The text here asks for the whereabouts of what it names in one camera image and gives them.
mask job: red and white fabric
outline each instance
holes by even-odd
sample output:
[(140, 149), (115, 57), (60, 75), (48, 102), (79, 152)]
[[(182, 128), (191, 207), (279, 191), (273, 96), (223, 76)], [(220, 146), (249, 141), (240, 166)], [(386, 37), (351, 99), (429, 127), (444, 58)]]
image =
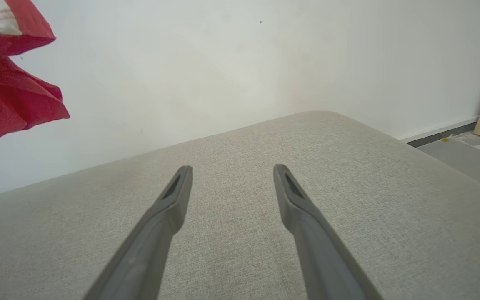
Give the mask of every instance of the red and white fabric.
[(54, 40), (51, 27), (30, 0), (0, 0), (0, 137), (69, 118), (58, 87), (8, 58)]

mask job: gray upholstered surface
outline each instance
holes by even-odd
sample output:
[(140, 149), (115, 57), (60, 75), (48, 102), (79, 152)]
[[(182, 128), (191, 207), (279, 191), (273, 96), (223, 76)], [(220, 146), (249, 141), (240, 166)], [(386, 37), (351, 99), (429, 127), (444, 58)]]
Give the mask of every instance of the gray upholstered surface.
[(331, 112), (305, 112), (0, 194), (0, 300), (79, 299), (177, 167), (194, 167), (160, 299), (304, 299), (285, 163), (387, 299), (480, 299), (480, 184)]

